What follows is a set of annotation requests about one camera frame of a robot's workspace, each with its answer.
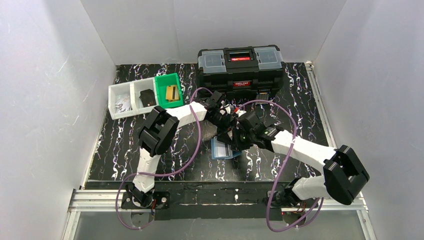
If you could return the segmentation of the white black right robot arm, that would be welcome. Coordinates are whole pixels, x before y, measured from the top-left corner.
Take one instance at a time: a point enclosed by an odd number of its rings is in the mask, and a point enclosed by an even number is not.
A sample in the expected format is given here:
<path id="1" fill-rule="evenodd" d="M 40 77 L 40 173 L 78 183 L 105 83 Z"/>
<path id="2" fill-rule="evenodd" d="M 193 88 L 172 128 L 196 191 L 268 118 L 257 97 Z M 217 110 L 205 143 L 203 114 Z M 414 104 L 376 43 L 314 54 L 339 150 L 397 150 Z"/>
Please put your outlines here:
<path id="1" fill-rule="evenodd" d="M 295 178 L 283 190 L 271 194 L 275 207 L 296 206 L 299 202 L 331 197 L 350 205 L 370 180 L 370 175 L 355 151 L 342 145 L 324 146 L 305 140 L 280 126 L 265 124 L 254 112 L 236 110 L 233 146 L 246 149 L 253 145 L 276 154 L 286 154 L 320 172 L 319 176 Z"/>

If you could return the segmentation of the blue leather card holder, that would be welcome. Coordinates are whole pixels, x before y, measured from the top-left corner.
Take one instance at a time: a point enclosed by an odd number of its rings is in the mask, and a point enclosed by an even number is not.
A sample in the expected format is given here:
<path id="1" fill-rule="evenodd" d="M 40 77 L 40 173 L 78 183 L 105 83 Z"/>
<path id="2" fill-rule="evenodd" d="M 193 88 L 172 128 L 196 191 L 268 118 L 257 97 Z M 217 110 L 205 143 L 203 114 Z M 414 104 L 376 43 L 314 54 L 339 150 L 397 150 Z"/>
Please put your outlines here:
<path id="1" fill-rule="evenodd" d="M 213 160 L 230 160 L 241 154 L 241 151 L 232 150 L 229 144 L 218 141 L 217 137 L 211 139 L 211 158 Z"/>

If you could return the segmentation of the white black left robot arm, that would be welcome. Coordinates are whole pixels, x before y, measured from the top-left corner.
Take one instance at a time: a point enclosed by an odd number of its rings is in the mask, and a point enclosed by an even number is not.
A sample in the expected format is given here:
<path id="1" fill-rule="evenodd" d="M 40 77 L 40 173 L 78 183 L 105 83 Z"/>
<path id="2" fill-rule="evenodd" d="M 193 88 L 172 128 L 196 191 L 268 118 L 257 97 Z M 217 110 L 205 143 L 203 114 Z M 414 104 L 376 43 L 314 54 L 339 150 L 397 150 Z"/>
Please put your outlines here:
<path id="1" fill-rule="evenodd" d="M 161 156 L 171 147 L 177 129 L 201 121 L 208 121 L 221 132 L 231 129 L 234 107 L 225 103 L 218 91 L 206 98 L 196 98 L 176 108 L 156 106 L 143 122 L 139 133 L 139 161 L 131 184 L 125 186 L 126 201 L 137 207 L 153 205 L 153 189 Z"/>

